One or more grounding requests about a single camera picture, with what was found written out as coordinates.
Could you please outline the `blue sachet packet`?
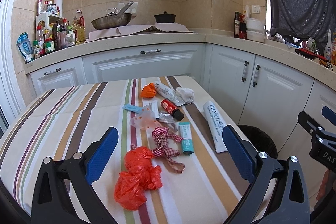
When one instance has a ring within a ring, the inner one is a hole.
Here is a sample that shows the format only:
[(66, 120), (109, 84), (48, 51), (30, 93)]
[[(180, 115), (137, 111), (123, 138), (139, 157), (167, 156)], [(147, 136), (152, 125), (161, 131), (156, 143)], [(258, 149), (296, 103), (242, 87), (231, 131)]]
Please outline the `blue sachet packet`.
[(131, 111), (137, 114), (142, 111), (142, 107), (131, 105), (131, 104), (125, 104), (122, 108), (126, 111)]

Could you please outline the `white tissue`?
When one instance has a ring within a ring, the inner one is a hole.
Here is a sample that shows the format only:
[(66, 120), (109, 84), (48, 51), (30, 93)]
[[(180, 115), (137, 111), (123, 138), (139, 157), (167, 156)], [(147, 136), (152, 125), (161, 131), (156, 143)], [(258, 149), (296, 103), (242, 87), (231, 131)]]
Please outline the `white tissue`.
[(188, 105), (194, 102), (195, 94), (193, 89), (177, 87), (175, 89), (175, 94), (179, 96)]

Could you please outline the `red bottle black cap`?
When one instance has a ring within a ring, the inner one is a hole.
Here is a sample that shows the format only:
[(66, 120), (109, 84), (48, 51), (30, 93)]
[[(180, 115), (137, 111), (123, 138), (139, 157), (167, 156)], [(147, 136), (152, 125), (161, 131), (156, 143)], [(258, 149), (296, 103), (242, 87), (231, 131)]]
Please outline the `red bottle black cap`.
[(173, 102), (171, 102), (168, 99), (164, 99), (161, 101), (161, 106), (162, 108), (168, 112), (173, 118), (175, 118), (177, 121), (182, 121), (184, 118), (184, 114), (181, 112), (181, 110), (179, 110), (179, 108), (173, 104)]

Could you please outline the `red tool on counter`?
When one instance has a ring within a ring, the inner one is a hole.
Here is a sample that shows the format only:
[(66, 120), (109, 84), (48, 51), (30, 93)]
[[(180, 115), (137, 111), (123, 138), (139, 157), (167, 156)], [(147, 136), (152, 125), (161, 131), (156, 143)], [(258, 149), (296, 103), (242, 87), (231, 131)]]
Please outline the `red tool on counter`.
[(324, 62), (327, 62), (327, 59), (325, 57), (323, 57), (321, 55), (318, 55), (316, 53), (313, 53), (309, 50), (303, 49), (303, 48), (296, 48), (295, 53), (297, 53), (298, 55), (301, 55), (303, 57), (306, 57), (307, 59), (310, 59), (310, 60), (319, 59), (319, 60), (322, 60)]

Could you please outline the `red plastic bag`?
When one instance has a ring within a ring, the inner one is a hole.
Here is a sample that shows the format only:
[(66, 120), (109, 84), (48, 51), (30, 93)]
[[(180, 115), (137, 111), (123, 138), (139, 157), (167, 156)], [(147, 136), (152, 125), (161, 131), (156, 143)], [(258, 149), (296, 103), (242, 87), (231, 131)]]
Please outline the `red plastic bag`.
[(124, 157), (126, 170), (119, 173), (114, 200), (126, 210), (137, 210), (147, 198), (145, 192), (162, 187), (161, 167), (152, 165), (154, 155), (147, 147), (133, 146)]

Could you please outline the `stacked white containers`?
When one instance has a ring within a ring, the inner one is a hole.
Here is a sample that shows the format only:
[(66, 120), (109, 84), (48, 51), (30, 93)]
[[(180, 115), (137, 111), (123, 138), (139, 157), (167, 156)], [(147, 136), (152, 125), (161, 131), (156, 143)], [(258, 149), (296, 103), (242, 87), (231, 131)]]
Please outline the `stacked white containers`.
[(247, 39), (263, 43), (266, 37), (264, 22), (258, 19), (248, 18), (246, 20), (246, 25)]

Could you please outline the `red white checkered ribbon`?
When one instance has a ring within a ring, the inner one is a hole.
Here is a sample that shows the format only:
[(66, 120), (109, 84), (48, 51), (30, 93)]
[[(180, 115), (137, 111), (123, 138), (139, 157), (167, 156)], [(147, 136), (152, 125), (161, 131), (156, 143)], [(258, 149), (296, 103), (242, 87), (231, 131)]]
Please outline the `red white checkered ribbon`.
[(182, 137), (163, 126), (147, 126), (147, 129), (143, 129), (143, 131), (151, 132), (156, 147), (149, 149), (145, 146), (137, 147), (135, 144), (132, 144), (131, 150), (124, 157), (125, 167), (130, 169), (136, 165), (142, 165), (147, 168), (150, 166), (151, 159), (163, 157), (175, 173), (183, 173), (185, 165), (173, 159), (173, 157), (180, 155), (179, 150), (169, 146), (169, 139), (175, 141), (175, 143), (181, 143), (183, 140)]

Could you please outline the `teal tube box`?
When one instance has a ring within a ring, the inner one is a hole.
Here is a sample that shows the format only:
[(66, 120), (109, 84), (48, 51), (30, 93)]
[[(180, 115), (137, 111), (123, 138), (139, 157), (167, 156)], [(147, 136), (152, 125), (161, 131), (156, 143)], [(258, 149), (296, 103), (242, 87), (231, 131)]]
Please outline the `teal tube box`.
[(190, 122), (180, 122), (179, 123), (179, 133), (182, 138), (181, 148), (184, 155), (191, 155), (194, 153), (194, 145), (191, 133)]

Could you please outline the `silver foil wrapper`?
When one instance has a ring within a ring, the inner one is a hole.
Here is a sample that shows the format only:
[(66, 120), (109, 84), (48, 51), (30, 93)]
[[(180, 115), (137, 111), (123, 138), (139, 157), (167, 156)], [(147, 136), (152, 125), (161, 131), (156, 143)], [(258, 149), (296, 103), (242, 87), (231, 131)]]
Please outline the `silver foil wrapper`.
[(161, 124), (167, 125), (167, 127), (171, 129), (172, 132), (178, 131), (178, 122), (169, 113), (160, 111), (158, 113), (158, 121)]

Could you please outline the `white flat packet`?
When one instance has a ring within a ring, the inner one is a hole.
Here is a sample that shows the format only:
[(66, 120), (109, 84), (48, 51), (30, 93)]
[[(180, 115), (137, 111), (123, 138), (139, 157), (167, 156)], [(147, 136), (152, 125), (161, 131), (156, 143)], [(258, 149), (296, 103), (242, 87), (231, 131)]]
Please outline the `white flat packet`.
[(159, 110), (158, 110), (158, 100), (150, 99), (150, 100), (142, 100), (143, 106), (147, 106), (153, 113), (156, 119), (159, 118)]

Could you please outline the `dark glass oil bottle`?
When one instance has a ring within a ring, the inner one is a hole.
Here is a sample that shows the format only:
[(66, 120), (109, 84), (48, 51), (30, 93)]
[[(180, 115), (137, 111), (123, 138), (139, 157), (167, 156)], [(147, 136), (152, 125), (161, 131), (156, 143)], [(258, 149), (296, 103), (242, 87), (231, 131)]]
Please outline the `dark glass oil bottle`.
[(240, 18), (239, 18), (239, 12), (235, 12), (235, 18), (234, 18), (234, 37), (239, 38), (240, 34)]

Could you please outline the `orange crumpled wrapper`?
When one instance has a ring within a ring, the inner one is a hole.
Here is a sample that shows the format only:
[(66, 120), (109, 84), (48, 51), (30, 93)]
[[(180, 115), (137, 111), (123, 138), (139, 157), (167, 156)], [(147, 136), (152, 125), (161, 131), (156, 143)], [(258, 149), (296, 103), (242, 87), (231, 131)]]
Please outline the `orange crumpled wrapper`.
[(157, 92), (155, 90), (155, 84), (149, 83), (143, 87), (140, 96), (142, 98), (153, 98), (156, 96), (156, 94)]

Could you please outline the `yellow cooking oil bottle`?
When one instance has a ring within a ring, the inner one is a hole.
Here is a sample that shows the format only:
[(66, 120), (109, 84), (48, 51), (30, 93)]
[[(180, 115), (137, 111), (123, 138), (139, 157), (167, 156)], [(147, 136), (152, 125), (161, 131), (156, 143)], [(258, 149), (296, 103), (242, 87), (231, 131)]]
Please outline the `yellow cooking oil bottle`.
[(85, 20), (81, 10), (76, 11), (76, 15), (73, 18), (72, 30), (76, 36), (75, 44), (84, 43), (86, 40)]

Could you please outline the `white spice rack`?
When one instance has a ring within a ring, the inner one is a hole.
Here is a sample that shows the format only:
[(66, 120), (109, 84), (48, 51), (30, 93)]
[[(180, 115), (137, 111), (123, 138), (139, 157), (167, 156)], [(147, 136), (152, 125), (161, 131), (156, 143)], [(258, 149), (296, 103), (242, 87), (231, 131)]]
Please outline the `white spice rack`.
[(52, 35), (53, 25), (57, 23), (57, 21), (59, 21), (59, 23), (62, 23), (63, 20), (64, 18), (61, 16), (49, 12), (44, 12), (36, 16), (35, 25), (36, 27), (41, 26), (46, 38), (49, 38)]

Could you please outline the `black casserole pot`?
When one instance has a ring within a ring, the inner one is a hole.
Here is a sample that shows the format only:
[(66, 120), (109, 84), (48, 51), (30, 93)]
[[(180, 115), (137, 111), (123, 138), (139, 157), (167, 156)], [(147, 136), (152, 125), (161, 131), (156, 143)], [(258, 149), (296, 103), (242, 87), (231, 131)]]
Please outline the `black casserole pot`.
[(156, 23), (174, 23), (175, 17), (175, 14), (169, 14), (167, 11), (164, 11), (161, 14), (154, 15)]

